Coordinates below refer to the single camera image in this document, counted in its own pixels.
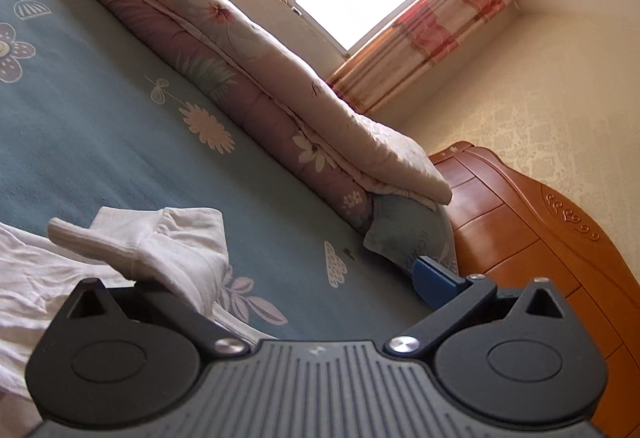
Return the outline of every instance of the curtain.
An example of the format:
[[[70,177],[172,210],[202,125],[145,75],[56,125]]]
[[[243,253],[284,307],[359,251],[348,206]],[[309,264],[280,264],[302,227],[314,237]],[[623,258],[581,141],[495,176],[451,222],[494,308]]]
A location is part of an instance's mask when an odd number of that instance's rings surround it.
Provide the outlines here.
[[[354,110],[374,112],[513,1],[417,0],[327,83]]]

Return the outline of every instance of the pink blanket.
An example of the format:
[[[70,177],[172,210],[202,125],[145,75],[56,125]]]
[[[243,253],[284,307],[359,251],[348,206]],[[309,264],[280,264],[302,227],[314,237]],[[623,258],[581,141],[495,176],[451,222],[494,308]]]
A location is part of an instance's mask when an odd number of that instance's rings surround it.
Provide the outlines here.
[[[415,141],[351,110],[228,0],[98,1],[358,230],[369,193],[450,202]]]

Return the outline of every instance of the headboard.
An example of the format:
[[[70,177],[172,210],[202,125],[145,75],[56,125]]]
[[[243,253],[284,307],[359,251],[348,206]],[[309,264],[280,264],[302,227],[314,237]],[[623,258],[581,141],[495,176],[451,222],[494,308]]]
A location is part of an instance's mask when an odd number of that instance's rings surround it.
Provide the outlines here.
[[[607,360],[593,422],[611,438],[640,438],[640,285],[609,237],[485,147],[457,142],[431,160],[453,190],[446,209],[460,275],[486,274],[503,287],[550,278]]]

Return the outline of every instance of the patterned wallpaper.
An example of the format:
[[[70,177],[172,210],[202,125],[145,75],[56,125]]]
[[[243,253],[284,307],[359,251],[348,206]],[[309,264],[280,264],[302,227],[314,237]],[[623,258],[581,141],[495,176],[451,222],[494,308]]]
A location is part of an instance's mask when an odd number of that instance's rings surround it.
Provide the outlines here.
[[[468,140],[587,211],[640,280],[640,25],[525,15],[401,130]]]

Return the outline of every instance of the blue pillow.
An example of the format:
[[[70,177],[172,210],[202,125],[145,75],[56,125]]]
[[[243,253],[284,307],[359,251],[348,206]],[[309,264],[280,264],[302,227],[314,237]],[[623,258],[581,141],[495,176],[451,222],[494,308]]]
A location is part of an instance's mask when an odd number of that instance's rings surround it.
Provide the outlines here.
[[[364,246],[410,275],[418,256],[429,256],[458,273],[453,230],[442,205],[436,205],[432,211],[396,194],[374,195],[373,222]]]

